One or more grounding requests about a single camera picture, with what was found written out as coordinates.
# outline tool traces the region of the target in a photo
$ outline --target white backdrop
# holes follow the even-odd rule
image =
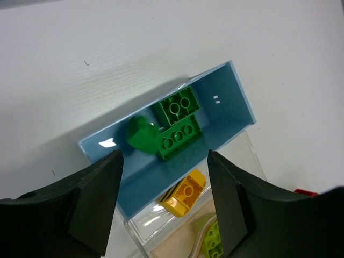
[[[267,179],[344,184],[340,0],[61,0],[0,10],[0,198],[85,167],[70,132],[227,60]]]

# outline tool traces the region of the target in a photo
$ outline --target lego stud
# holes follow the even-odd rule
[[[174,102],[173,102],[173,103],[170,105],[170,112],[171,112],[172,114],[178,114],[180,110],[181,110],[181,107],[180,107],[177,103],[174,103]]]
[[[191,186],[186,186],[185,188],[184,188],[184,195],[186,196],[186,197],[190,197],[192,194],[194,193],[194,188],[193,187],[191,187]]]
[[[209,257],[210,258],[218,258],[219,257],[219,253],[216,250],[210,250],[209,251]]]
[[[210,241],[208,242],[208,247],[209,247],[209,248],[215,248],[215,246],[216,246],[216,244],[215,244],[215,242],[214,242],[213,240],[210,240]]]
[[[194,129],[192,128],[191,125],[185,125],[183,127],[183,132],[185,135],[191,135],[193,131],[194,131]]]
[[[181,132],[181,131],[176,131],[174,134],[173,134],[173,139],[175,141],[182,141],[184,138],[184,134]]]
[[[164,138],[163,146],[165,149],[170,149],[173,146],[173,140],[171,138]]]
[[[182,98],[181,99],[181,106],[184,109],[187,109],[190,106],[190,100],[188,98]]]

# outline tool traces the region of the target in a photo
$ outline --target red object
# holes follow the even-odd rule
[[[298,194],[302,194],[302,195],[312,196],[312,197],[319,195],[317,192],[310,192],[310,191],[306,191],[302,189],[296,189],[294,192]]]

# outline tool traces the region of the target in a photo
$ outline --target green duplo brick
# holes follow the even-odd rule
[[[148,154],[160,149],[160,131],[157,125],[149,123],[146,117],[132,117],[125,127],[128,144]]]
[[[202,136],[196,117],[189,116],[160,134],[158,152],[162,160],[169,160]]]
[[[161,124],[170,127],[195,113],[200,106],[194,91],[188,86],[154,104],[153,109]]]

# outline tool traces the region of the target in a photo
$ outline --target blue plastic container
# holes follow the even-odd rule
[[[160,124],[151,105],[188,85],[194,89],[201,105],[196,112],[203,131],[200,139],[166,162],[126,143],[124,127],[128,118],[140,114]],[[124,168],[117,202],[125,219],[131,219],[204,161],[209,149],[219,149],[254,123],[233,63],[227,62],[189,79],[187,83],[176,85],[168,94],[156,97],[134,112],[124,114],[106,128],[82,139],[79,145],[91,163],[115,149],[123,151]]]

